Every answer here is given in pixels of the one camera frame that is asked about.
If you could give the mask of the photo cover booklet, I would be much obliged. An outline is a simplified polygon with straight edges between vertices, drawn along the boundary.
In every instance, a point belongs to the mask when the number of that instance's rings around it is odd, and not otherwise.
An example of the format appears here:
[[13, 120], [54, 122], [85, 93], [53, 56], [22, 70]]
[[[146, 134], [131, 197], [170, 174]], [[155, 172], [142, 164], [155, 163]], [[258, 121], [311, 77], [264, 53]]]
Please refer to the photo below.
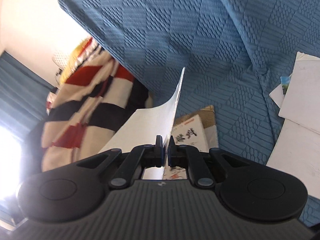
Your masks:
[[282, 90], [283, 96], [285, 96], [286, 93], [287, 93], [287, 90], [288, 90], [288, 88], [289, 88], [290, 81], [291, 81], [291, 75], [289, 75], [289, 76], [281, 76], [281, 77], [280, 77], [281, 90]]

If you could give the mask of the blue textured right pillow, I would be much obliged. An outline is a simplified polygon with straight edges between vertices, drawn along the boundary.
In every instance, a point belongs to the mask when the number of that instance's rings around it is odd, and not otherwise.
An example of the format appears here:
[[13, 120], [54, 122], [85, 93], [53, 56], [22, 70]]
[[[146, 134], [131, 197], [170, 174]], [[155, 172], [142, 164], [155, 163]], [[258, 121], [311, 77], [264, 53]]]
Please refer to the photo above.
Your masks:
[[209, 76], [220, 146], [267, 163], [283, 126], [270, 92], [296, 54], [319, 55], [319, 0], [214, 0]]

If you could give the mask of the blue window curtain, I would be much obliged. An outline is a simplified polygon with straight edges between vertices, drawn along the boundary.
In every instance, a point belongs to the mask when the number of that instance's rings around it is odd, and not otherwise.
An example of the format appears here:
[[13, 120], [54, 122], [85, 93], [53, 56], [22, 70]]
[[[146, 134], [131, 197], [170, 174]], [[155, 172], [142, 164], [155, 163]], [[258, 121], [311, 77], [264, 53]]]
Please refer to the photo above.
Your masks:
[[1, 126], [23, 140], [47, 116], [53, 86], [7, 52], [0, 64]]

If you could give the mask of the beige painting cover book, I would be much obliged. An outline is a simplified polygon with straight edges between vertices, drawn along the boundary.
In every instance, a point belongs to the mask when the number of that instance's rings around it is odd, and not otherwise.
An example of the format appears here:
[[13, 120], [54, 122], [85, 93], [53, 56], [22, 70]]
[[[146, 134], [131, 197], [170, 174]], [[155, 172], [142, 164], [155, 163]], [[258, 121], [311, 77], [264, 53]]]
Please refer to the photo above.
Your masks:
[[209, 106], [204, 107], [202, 109], [198, 109], [198, 110], [194, 111], [193, 113], [190, 113], [190, 114], [187, 114], [184, 116], [180, 116], [179, 118], [175, 119], [174, 126], [179, 125], [179, 124], [185, 122], [186, 120], [188, 120], [196, 115], [199, 115], [204, 129], [207, 129], [209, 127], [216, 125], [214, 106], [209, 105]]

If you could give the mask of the thin white flexible booklet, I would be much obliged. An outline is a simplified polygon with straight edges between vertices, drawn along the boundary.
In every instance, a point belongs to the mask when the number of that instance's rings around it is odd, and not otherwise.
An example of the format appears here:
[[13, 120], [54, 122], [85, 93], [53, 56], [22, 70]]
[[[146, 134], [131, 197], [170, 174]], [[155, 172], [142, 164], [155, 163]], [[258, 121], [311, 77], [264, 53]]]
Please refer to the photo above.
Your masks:
[[158, 135], [162, 137], [166, 150], [175, 120], [184, 72], [185, 69], [182, 69], [175, 92], [166, 103], [136, 110], [100, 152], [119, 148], [125, 153], [139, 145], [154, 145]]

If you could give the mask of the white paper booklet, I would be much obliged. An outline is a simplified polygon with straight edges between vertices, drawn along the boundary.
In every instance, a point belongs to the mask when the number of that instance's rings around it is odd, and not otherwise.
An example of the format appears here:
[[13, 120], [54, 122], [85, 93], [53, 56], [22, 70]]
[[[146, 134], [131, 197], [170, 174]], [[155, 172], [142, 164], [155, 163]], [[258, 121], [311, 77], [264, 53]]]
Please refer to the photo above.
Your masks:
[[298, 52], [286, 95], [280, 84], [269, 96], [284, 124], [267, 165], [297, 177], [319, 198], [319, 58]]

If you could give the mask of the yellow plush item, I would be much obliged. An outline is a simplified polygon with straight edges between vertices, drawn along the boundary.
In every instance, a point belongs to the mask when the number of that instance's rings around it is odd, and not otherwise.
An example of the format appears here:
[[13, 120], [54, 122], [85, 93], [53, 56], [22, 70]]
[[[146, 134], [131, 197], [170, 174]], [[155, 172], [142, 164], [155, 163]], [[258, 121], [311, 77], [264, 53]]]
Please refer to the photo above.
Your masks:
[[86, 61], [98, 48], [98, 43], [93, 37], [87, 37], [82, 40], [71, 52], [66, 66], [60, 73], [58, 84], [64, 84], [67, 79]]

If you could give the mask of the blue textured pillow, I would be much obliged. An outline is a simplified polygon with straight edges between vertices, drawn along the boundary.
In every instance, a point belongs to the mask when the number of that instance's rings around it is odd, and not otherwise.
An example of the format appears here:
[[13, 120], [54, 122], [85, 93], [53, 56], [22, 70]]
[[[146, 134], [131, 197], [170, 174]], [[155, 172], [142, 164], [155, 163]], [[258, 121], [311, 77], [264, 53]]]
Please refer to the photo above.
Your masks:
[[296, 54], [319, 55], [319, 0], [214, 0], [209, 76], [220, 146], [267, 163], [283, 126], [270, 92]]
[[213, 105], [221, 148], [264, 163], [257, 75], [220, 0], [58, 0], [160, 105], [185, 72], [177, 114]]

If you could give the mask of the white calligraphy cover book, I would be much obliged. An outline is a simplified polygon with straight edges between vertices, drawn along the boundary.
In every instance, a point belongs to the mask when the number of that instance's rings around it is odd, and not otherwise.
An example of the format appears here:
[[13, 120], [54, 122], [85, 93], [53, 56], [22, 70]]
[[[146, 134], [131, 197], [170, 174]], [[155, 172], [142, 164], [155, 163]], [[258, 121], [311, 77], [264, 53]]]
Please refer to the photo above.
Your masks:
[[208, 152], [210, 147], [217, 146], [214, 118], [201, 117], [200, 113], [176, 120], [171, 135], [176, 145], [195, 146], [202, 152]]

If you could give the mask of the red black white striped blanket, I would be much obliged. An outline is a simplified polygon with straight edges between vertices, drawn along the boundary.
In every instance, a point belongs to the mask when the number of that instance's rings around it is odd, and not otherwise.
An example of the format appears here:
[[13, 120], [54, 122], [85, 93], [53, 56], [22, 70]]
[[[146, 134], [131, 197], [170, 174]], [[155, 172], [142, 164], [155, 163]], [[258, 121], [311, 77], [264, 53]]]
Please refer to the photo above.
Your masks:
[[148, 89], [98, 44], [94, 54], [48, 94], [41, 170], [98, 154], [136, 110], [151, 105]]

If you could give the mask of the blue textured left pillow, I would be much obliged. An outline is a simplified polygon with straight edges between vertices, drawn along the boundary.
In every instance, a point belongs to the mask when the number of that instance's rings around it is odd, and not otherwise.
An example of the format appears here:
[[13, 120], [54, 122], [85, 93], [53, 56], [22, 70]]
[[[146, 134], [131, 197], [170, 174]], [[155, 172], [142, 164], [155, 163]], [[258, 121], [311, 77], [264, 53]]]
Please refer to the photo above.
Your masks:
[[221, 148], [264, 163], [257, 75], [220, 0], [58, 0], [160, 105], [185, 72], [177, 114], [213, 105]]

